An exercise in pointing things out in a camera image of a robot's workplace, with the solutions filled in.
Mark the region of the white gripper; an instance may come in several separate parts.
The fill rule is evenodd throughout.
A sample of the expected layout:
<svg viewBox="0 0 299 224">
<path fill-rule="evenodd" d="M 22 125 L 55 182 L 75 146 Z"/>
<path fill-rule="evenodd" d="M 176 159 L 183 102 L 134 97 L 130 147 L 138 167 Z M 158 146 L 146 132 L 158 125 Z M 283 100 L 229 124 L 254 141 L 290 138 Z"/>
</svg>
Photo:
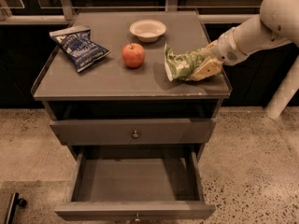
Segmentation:
<svg viewBox="0 0 299 224">
<path fill-rule="evenodd" d="M 214 40 L 199 53 L 205 58 L 189 76 L 189 80 L 200 81 L 212 77 L 221 72 L 223 62 L 225 65 L 233 66 L 238 61 L 238 51 L 234 41 L 234 30 L 231 28 L 223 33 L 217 41 Z"/>
</svg>

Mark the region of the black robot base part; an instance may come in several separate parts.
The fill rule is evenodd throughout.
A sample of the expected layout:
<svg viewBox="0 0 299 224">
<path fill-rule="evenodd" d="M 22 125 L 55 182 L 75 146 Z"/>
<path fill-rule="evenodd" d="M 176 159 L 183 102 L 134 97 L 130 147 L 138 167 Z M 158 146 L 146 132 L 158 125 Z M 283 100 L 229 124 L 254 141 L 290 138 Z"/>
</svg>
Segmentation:
<svg viewBox="0 0 299 224">
<path fill-rule="evenodd" d="M 27 201 L 20 197 L 18 192 L 13 192 L 10 195 L 10 199 L 7 206 L 7 211 L 3 224 L 12 224 L 13 218 L 17 207 L 24 208 L 27 205 Z"/>
</svg>

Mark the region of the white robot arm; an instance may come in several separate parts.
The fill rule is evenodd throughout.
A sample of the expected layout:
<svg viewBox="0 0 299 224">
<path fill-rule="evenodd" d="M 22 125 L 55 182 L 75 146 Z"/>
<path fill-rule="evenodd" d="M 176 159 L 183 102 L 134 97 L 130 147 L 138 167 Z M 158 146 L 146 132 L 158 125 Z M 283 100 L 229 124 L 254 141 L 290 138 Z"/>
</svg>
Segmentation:
<svg viewBox="0 0 299 224">
<path fill-rule="evenodd" d="M 258 15 L 222 34 L 202 53 L 234 66 L 257 51 L 290 43 L 299 46 L 299 0 L 263 0 Z"/>
</svg>

